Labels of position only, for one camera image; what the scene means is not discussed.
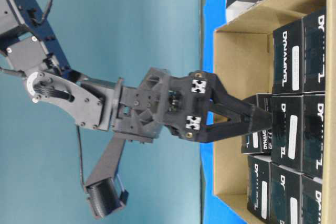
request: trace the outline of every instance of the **blue background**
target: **blue background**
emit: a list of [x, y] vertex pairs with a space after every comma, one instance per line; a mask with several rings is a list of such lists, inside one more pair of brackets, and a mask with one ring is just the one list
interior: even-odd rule
[[[74, 69], [137, 86], [151, 66], [178, 77], [199, 68], [198, 10], [198, 0], [55, 0], [49, 21]], [[79, 185], [72, 118], [31, 103], [18, 79], [1, 75], [0, 88], [0, 223], [97, 223]], [[86, 175], [111, 136], [82, 131]], [[128, 206], [99, 223], [200, 223], [199, 154], [166, 129], [154, 144], [126, 144]]]

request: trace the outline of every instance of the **cable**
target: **cable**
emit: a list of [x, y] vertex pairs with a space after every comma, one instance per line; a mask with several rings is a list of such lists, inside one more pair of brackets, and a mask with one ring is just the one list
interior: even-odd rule
[[53, 0], [49, 0], [48, 3], [47, 3], [47, 6], [45, 8], [45, 11], [44, 13], [42, 14], [42, 18], [40, 21], [37, 21], [36, 19], [32, 19], [35, 23], [37, 23], [38, 25], [42, 25], [43, 22], [47, 19], [49, 13], [50, 13], [50, 10], [51, 10], [51, 6], [53, 5]]
[[76, 125], [77, 131], [77, 140], [78, 140], [78, 151], [79, 151], [79, 178], [80, 178], [80, 185], [82, 186], [83, 191], [87, 194], [88, 191], [84, 185], [84, 174], [83, 174], [83, 154], [82, 154], [82, 142], [80, 139], [80, 128]]

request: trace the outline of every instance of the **dynamixel logo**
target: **dynamixel logo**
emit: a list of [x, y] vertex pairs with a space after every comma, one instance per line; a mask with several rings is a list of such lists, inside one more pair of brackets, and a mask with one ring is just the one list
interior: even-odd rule
[[264, 150], [268, 150], [267, 131], [266, 131], [266, 130], [263, 130], [261, 133], [262, 133], [262, 139], [263, 139], [263, 147], [264, 147]]
[[258, 164], [254, 164], [254, 172], [256, 173], [256, 185], [257, 185], [257, 189], [256, 189], [256, 202], [254, 203], [254, 210], [256, 210], [258, 208], [258, 197], [259, 197], [259, 193], [258, 193], [258, 188], [259, 188], [259, 178], [258, 178], [258, 172], [259, 172], [259, 165]]
[[[282, 112], [284, 113], [284, 117], [285, 117], [285, 124], [286, 124], [286, 104], [285, 103], [282, 103], [281, 104], [281, 110], [282, 110]], [[281, 158], [283, 157], [283, 156], [285, 156], [286, 155], [286, 147], [284, 146], [284, 147], [281, 147], [281, 149], [280, 149], [280, 156], [281, 156]]]
[[283, 53], [283, 75], [284, 75], [284, 77], [283, 77], [283, 79], [282, 79], [282, 86], [284, 86], [285, 85], [285, 82], [287, 82], [287, 63], [286, 63], [286, 61], [287, 61], [287, 35], [288, 35], [288, 33], [287, 33], [287, 31], [284, 31], [283, 33], [282, 33], [282, 38], [283, 38], [283, 40], [282, 40], [282, 43], [283, 43], [283, 46], [284, 46], [284, 53]]
[[[324, 103], [318, 103], [317, 104], [317, 116], [319, 116], [321, 118], [321, 138], [323, 140], [323, 131], [324, 131], [324, 127], [323, 127], [323, 122], [324, 122]], [[316, 170], [319, 169], [320, 166], [322, 166], [323, 164], [323, 143], [321, 144], [321, 159], [320, 160], [316, 160]]]
[[322, 73], [319, 73], [319, 83], [321, 83], [321, 79], [325, 77], [326, 75], [326, 64], [325, 64], [325, 43], [326, 43], [326, 27], [325, 27], [326, 21], [325, 21], [325, 15], [322, 15], [319, 17], [319, 30], [323, 31], [323, 69], [322, 69]]
[[286, 184], [286, 177], [284, 175], [280, 175], [281, 185], [284, 188], [283, 190], [286, 191], [285, 184]]
[[315, 191], [316, 202], [319, 204], [319, 223], [321, 224], [322, 220], [322, 193], [320, 191]]

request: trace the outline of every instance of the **brown cardboard box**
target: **brown cardboard box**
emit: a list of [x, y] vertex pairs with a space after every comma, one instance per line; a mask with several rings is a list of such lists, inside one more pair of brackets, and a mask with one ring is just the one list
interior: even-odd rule
[[[336, 223], [336, 0], [264, 0], [215, 31], [215, 72], [227, 91], [244, 99], [271, 92], [276, 28], [327, 4], [327, 78], [322, 223]], [[214, 194], [248, 223], [261, 223], [247, 211], [247, 157], [239, 137], [214, 145]]]

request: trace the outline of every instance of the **cardboard box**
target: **cardboard box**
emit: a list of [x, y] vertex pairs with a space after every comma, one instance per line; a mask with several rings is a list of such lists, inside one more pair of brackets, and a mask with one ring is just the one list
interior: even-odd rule
[[304, 96], [303, 172], [322, 178], [324, 138], [324, 94]]
[[271, 158], [270, 156], [249, 155], [247, 209], [268, 223], [270, 218]]
[[305, 53], [302, 19], [276, 29], [273, 38], [273, 93], [303, 93]]
[[270, 224], [302, 224], [302, 176], [294, 169], [272, 163]]
[[[271, 112], [271, 94], [256, 94], [246, 98], [245, 102], [255, 104], [258, 107]], [[255, 132], [243, 137], [243, 154], [269, 154], [272, 150], [272, 129]]]
[[302, 177], [302, 223], [321, 224], [322, 180]]
[[[275, 29], [323, 8], [327, 3], [327, 55], [336, 54], [336, 0], [264, 0], [214, 34], [214, 71], [226, 90], [245, 99], [271, 92]], [[326, 64], [322, 223], [336, 223], [336, 57]], [[248, 223], [262, 223], [246, 208], [247, 157], [241, 137], [214, 144], [214, 194]]]
[[272, 98], [272, 161], [302, 171], [303, 96]]

